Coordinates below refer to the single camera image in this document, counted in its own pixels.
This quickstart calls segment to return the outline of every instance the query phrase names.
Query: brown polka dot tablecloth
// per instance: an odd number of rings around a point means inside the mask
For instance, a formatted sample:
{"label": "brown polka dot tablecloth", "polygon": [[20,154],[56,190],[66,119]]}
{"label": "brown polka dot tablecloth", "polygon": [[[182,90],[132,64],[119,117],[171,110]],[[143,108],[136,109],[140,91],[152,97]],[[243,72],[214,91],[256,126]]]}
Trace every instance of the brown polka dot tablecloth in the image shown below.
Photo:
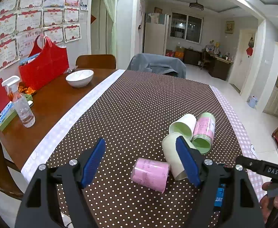
{"label": "brown polka dot tablecloth", "polygon": [[[233,166],[244,151],[245,156],[255,157],[245,129],[216,88],[166,75],[125,71],[72,126],[47,165],[68,163],[103,137],[107,146],[104,160],[92,184],[84,189],[99,227],[182,227],[199,189],[188,179],[175,181],[170,173],[161,194],[132,182],[130,174],[137,158],[165,161],[161,141],[169,125],[186,113],[198,118],[203,112],[216,118],[214,145],[207,158]],[[250,173],[257,195],[262,196],[261,177]],[[60,185],[58,194],[61,212],[68,215]],[[215,225],[216,216],[210,217],[210,226]]]}

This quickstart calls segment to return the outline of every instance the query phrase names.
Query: orange bag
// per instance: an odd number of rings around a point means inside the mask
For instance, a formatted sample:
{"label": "orange bag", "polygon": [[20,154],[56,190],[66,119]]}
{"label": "orange bag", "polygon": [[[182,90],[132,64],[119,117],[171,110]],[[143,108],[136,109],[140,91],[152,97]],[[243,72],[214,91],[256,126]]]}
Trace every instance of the orange bag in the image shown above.
{"label": "orange bag", "polygon": [[48,37],[41,49],[37,43],[39,36],[29,56],[40,54],[32,62],[19,66],[22,81],[34,90],[39,90],[69,67],[67,49],[56,46]]}

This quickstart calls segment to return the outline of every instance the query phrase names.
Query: window frame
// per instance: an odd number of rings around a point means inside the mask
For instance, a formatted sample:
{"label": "window frame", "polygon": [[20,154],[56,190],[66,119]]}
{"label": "window frame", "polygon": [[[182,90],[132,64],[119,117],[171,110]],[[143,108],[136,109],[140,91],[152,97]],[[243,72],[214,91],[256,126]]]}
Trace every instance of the window frame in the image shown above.
{"label": "window frame", "polygon": [[[179,13],[179,14],[183,14],[183,15],[186,15],[186,26],[185,26],[185,34],[184,34],[184,38],[177,38],[177,37],[173,37],[170,35],[170,38],[172,39],[181,39],[181,40],[185,40],[187,42],[190,42],[190,43],[193,43],[193,44],[201,44],[201,37],[202,37],[202,28],[203,28],[203,17],[200,17],[196,14],[190,14],[190,13],[184,13],[184,12],[181,12],[181,11],[178,11],[178,10],[172,10],[172,14],[171,14],[171,17],[170,17],[170,33],[171,33],[171,30],[172,30],[172,18],[173,18],[173,13]],[[191,41],[191,40],[187,40],[186,39],[186,35],[187,35],[187,25],[188,25],[188,17],[191,16],[191,17],[195,17],[195,18],[198,18],[198,19],[201,19],[201,28],[200,28],[200,36],[199,36],[199,42],[195,42],[195,41]]]}

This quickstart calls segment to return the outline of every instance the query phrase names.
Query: human hand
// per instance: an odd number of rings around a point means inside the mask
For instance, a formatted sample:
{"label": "human hand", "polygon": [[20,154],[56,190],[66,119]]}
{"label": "human hand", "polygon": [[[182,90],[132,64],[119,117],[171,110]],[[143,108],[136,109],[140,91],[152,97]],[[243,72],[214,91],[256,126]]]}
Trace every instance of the human hand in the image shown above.
{"label": "human hand", "polygon": [[[271,184],[271,182],[266,182],[262,185],[262,189],[267,191],[269,185]],[[263,221],[264,223],[267,222],[268,217],[270,216],[271,210],[268,209],[268,204],[269,204],[269,198],[267,195],[263,196],[262,199],[259,202],[260,206],[261,206],[261,212],[263,215]],[[278,196],[275,197],[274,199],[274,207],[278,209]]]}

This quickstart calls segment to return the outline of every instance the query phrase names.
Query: red book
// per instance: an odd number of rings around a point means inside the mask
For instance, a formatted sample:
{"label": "red book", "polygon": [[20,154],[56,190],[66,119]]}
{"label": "red book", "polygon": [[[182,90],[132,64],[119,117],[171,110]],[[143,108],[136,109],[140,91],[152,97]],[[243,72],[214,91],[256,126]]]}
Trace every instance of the red book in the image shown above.
{"label": "red book", "polygon": [[2,87],[2,82],[3,79],[0,78],[0,111],[2,111],[10,101],[5,87]]}

